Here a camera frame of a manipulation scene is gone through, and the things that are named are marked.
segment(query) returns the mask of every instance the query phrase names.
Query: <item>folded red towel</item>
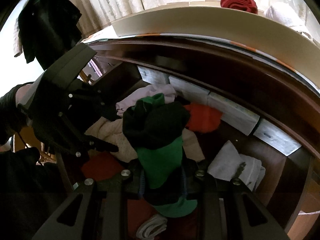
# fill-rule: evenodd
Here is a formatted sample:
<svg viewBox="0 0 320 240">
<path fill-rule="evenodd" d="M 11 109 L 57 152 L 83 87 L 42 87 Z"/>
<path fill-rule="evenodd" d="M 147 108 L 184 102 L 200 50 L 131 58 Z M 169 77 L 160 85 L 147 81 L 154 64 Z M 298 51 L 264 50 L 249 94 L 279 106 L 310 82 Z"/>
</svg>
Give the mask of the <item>folded red towel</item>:
<svg viewBox="0 0 320 240">
<path fill-rule="evenodd" d="M 221 0 L 220 5 L 223 8 L 231 8 L 258 14 L 257 4 L 254 0 Z"/>
</svg>

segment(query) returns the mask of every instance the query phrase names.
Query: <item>black cloth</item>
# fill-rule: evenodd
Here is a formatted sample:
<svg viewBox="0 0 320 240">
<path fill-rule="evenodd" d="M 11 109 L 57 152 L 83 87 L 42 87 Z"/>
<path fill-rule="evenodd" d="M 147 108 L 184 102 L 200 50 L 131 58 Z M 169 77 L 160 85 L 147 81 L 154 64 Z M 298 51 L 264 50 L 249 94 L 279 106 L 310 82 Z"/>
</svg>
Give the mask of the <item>black cloth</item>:
<svg viewBox="0 0 320 240">
<path fill-rule="evenodd" d="M 27 126 L 27 117 L 16 108 L 16 93 L 23 85 L 17 85 L 0 98 L 0 145 L 4 145 L 13 135 Z"/>
<path fill-rule="evenodd" d="M 37 148 L 0 153 L 0 239 L 31 240 L 66 198 L 57 165 Z"/>
<path fill-rule="evenodd" d="M 27 63 L 45 70 L 81 39 L 79 9 L 69 0 L 29 0 L 19 14 L 19 37 Z"/>
<path fill-rule="evenodd" d="M 123 114 L 123 133 L 131 146 L 158 149 L 181 136 L 190 118 L 189 112 L 179 102 L 153 108 L 152 104 L 138 100 Z"/>
</svg>

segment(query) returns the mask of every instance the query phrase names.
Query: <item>clothes pile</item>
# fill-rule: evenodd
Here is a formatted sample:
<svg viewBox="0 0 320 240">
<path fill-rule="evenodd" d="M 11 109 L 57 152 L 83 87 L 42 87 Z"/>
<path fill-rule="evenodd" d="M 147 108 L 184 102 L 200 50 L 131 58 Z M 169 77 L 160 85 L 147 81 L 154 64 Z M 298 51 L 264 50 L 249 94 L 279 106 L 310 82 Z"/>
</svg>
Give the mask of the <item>clothes pile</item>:
<svg viewBox="0 0 320 240">
<path fill-rule="evenodd" d="M 148 85 L 116 104 L 121 119 L 102 117 L 85 132 L 119 148 L 116 153 L 92 155 L 82 167 L 87 178 L 111 178 L 137 158 L 143 167 L 143 198 L 128 200 L 128 233 L 134 239 L 196 237 L 197 200 L 186 199 L 182 160 L 205 159 L 195 133 L 217 130 L 222 113 L 205 105 L 182 105 L 175 96 L 170 84 Z M 239 155 L 228 141 L 208 173 L 231 180 L 242 166 L 238 177 L 254 190 L 264 175 L 261 161 Z"/>
</svg>

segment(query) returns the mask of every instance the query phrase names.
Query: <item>white box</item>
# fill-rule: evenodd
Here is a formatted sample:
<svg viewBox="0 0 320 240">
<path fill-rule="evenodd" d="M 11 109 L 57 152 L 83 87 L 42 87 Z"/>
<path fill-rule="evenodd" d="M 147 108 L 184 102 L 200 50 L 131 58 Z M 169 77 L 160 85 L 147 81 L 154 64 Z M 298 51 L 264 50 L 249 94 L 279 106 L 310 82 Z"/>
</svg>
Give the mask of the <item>white box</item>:
<svg viewBox="0 0 320 240">
<path fill-rule="evenodd" d="M 173 86 L 178 95 L 191 103 L 208 105 L 209 90 L 199 87 L 195 84 L 186 82 L 179 78 L 169 76 L 170 84 Z"/>
<path fill-rule="evenodd" d="M 266 119 L 261 120 L 253 135 L 266 142 L 268 145 L 276 148 L 285 156 L 290 155 L 301 147 L 300 143 L 292 139 L 284 131 L 282 131 Z"/>
<path fill-rule="evenodd" d="M 149 69 L 146 67 L 138 66 L 138 70 L 142 77 L 142 80 L 148 82 L 150 84 L 169 84 L 169 75 L 162 73 L 160 71 L 156 71 L 153 69 Z"/>
<path fill-rule="evenodd" d="M 223 113 L 221 120 L 245 135 L 252 132 L 260 118 L 254 112 L 214 92 L 211 92 L 208 96 L 208 105 Z"/>
</svg>

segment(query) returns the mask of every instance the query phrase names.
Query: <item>orange cloth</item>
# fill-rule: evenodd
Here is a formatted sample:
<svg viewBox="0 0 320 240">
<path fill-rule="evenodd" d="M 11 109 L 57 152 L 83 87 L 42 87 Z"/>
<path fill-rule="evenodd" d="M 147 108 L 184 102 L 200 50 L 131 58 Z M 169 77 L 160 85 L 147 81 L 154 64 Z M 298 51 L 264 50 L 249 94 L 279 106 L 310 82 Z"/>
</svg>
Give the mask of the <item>orange cloth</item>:
<svg viewBox="0 0 320 240">
<path fill-rule="evenodd" d="M 122 165 L 109 153 L 102 152 L 92 157 L 82 167 L 86 178 L 96 181 L 110 179 L 124 169 Z M 136 238 L 138 228 L 158 212 L 144 199 L 128 199 L 128 236 Z"/>
<path fill-rule="evenodd" d="M 190 113 L 190 119 L 186 125 L 190 131 L 208 133 L 218 128 L 222 116 L 219 110 L 194 103 L 184 107 Z"/>
</svg>

